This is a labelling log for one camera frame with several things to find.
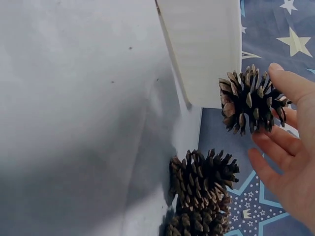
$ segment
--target hand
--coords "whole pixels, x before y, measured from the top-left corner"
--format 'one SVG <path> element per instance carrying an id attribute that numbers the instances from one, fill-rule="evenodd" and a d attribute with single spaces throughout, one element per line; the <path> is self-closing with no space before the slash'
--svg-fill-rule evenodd
<path id="1" fill-rule="evenodd" d="M 254 133 L 253 141 L 283 171 L 276 173 L 256 149 L 249 150 L 252 167 L 283 208 L 315 233 L 315 83 L 278 64 L 269 66 L 273 85 L 297 111 L 286 108 L 286 123 L 299 131 L 297 138 L 278 126 Z"/>

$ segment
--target finger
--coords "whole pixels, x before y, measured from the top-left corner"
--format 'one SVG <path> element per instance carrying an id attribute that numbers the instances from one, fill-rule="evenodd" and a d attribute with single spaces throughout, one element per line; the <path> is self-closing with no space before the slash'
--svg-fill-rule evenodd
<path id="1" fill-rule="evenodd" d="M 281 176 L 268 165 L 266 160 L 262 157 L 257 149 L 250 149 L 248 155 L 251 165 L 261 181 L 272 193 L 277 195 L 277 193 L 281 191 L 278 188 L 278 183 Z"/>
<path id="2" fill-rule="evenodd" d="M 296 118 L 296 110 L 294 109 L 290 109 L 288 107 L 284 107 L 283 108 L 285 111 L 285 116 L 286 116 L 286 123 L 290 126 L 292 126 L 293 128 L 297 129 L 297 118 Z M 274 117 L 279 118 L 277 112 L 272 109 L 272 114 Z"/>
<path id="3" fill-rule="evenodd" d="M 272 141 L 264 133 L 255 133 L 252 135 L 253 141 L 257 146 L 268 155 L 279 168 L 287 171 L 292 161 L 292 156 L 287 153 L 282 147 Z"/>
<path id="4" fill-rule="evenodd" d="M 296 105 L 302 98 L 315 94 L 315 83 L 293 72 L 284 71 L 276 63 L 270 64 L 268 72 L 273 85 Z"/>
<path id="5" fill-rule="evenodd" d="M 295 156 L 303 148 L 301 140 L 275 125 L 271 132 L 265 132 L 272 142 L 279 145 L 288 154 Z"/>

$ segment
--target fingernail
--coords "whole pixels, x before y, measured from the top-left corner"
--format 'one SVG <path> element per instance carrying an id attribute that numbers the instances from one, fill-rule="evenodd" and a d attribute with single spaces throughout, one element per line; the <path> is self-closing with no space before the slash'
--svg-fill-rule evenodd
<path id="1" fill-rule="evenodd" d="M 284 70 L 282 66 L 274 62 L 269 65 L 269 69 L 270 70 Z"/>

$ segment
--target pine cone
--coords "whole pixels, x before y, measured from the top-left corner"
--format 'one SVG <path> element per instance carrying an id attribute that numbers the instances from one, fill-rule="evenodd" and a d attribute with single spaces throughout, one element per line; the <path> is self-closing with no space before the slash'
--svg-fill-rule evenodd
<path id="1" fill-rule="evenodd" d="M 251 133 L 261 126 L 270 132 L 275 124 L 271 108 L 275 109 L 284 127 L 286 116 L 283 107 L 291 101 L 274 88 L 271 80 L 267 79 L 267 72 L 263 73 L 259 82 L 259 69 L 253 64 L 251 68 L 247 67 L 245 73 L 240 73 L 241 81 L 235 71 L 227 72 L 227 76 L 229 80 L 219 78 L 219 87 L 223 123 L 228 131 L 234 128 L 236 134 L 241 129 L 241 136 L 245 135 L 247 114 Z"/>
<path id="2" fill-rule="evenodd" d="M 224 159 L 222 156 L 223 150 L 215 156 L 212 149 L 206 159 L 196 150 L 188 150 L 182 162 L 178 157 L 172 158 L 170 194 L 178 194 L 182 208 L 202 210 L 228 195 L 226 185 L 232 188 L 232 182 L 238 182 L 234 174 L 239 173 L 239 168 L 236 160 L 228 163 L 232 155 L 227 154 Z"/>
<path id="3" fill-rule="evenodd" d="M 188 211 L 175 216 L 166 228 L 166 236 L 222 236 L 229 231 L 228 215 L 218 205 L 201 211 Z"/>

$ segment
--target brown pine cone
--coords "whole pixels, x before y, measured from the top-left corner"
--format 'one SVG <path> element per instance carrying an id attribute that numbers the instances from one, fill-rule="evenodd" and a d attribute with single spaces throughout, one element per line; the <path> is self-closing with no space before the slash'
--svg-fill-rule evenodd
<path id="1" fill-rule="evenodd" d="M 226 185 L 232 188 L 232 182 L 238 182 L 234 174 L 239 168 L 236 160 L 228 163 L 232 155 L 227 154 L 223 159 L 222 156 L 223 150 L 215 156 L 212 149 L 206 159 L 196 150 L 188 150 L 182 162 L 177 157 L 172 158 L 170 194 L 178 194 L 182 208 L 202 210 L 228 195 Z"/>

